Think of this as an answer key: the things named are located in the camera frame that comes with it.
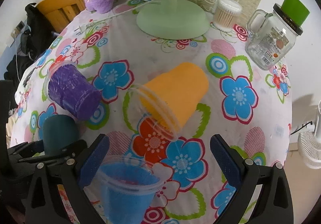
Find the dark teal cup yellow rim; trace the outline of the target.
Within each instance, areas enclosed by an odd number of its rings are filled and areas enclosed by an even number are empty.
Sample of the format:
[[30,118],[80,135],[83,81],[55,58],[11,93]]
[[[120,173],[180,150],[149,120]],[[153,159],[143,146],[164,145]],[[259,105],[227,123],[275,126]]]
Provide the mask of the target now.
[[79,129],[75,120],[68,115],[54,115],[43,124],[43,143],[45,155],[54,156],[79,139]]

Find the blue plastic cup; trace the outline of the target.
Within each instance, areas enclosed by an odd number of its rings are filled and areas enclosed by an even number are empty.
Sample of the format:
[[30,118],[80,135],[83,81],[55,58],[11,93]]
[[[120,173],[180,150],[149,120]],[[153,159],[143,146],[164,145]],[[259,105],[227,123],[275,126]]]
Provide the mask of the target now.
[[155,164],[120,155],[107,156],[96,179],[105,216],[111,223],[141,223],[165,182]]

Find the purple plastic cup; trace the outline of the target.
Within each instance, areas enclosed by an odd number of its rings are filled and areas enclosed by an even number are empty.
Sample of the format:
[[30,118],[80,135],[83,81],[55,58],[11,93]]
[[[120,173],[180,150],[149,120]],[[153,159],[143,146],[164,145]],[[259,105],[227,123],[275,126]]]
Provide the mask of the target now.
[[44,91],[48,99],[79,121],[87,121],[101,102],[100,91],[87,81],[71,61],[61,61],[49,68]]

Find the orange plastic cup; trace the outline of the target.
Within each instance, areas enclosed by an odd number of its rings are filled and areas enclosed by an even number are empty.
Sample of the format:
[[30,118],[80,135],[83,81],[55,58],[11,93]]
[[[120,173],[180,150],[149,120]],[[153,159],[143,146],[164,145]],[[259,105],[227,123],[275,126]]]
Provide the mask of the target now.
[[203,69],[183,62],[145,84],[131,86],[128,94],[135,115],[147,115],[156,133],[176,141],[208,89]]

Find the white floor fan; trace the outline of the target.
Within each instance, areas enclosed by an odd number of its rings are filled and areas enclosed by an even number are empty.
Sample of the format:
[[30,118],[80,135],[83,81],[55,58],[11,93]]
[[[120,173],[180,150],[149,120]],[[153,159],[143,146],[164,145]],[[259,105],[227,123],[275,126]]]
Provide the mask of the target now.
[[320,102],[314,120],[312,132],[302,132],[298,136],[298,151],[305,165],[311,169],[320,169]]

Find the black clothing pile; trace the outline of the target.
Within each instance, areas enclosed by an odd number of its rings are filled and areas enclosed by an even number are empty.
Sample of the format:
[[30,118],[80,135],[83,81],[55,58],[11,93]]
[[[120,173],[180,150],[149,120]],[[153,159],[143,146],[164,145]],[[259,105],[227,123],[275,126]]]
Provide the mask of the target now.
[[5,65],[4,79],[13,81],[15,87],[18,87],[25,70],[43,55],[54,40],[52,24],[35,5],[30,3],[25,7],[27,27],[17,41],[15,55]]

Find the floral tablecloth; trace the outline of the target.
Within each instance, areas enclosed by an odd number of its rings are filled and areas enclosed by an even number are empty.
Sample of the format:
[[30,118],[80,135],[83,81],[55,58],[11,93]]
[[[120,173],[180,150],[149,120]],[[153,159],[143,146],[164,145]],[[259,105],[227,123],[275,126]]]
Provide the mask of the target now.
[[213,223],[235,188],[209,148],[220,134],[243,158],[283,164],[292,104],[284,60],[260,69],[247,55],[247,31],[211,26],[192,39],[167,40],[136,24],[141,0],[120,0],[111,12],[82,11],[21,74],[11,145],[43,137],[44,121],[65,110],[46,95],[52,67],[70,61],[101,94],[80,125],[91,143],[100,133],[111,154],[157,165],[166,181],[143,223]]

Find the wooden chair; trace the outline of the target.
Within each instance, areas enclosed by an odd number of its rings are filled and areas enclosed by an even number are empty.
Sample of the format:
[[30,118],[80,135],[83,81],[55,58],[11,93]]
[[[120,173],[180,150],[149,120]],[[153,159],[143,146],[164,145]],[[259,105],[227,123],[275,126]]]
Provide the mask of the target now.
[[61,33],[85,10],[84,0],[42,0],[36,8],[47,18],[54,31]]

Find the glass mason jar green lid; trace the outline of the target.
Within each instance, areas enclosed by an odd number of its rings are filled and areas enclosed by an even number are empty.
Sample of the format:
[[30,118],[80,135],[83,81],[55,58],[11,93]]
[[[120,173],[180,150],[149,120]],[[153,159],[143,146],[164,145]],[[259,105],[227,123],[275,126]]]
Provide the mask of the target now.
[[275,3],[271,13],[256,10],[246,24],[250,42],[245,50],[262,70],[271,69],[303,34],[302,24],[310,11],[300,0]]

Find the cotton swab container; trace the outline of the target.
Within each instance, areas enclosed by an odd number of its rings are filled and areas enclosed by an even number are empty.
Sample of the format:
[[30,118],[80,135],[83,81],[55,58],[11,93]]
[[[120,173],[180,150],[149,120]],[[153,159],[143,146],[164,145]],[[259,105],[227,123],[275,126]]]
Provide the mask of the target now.
[[234,0],[218,0],[213,24],[220,31],[230,32],[242,13],[242,6]]

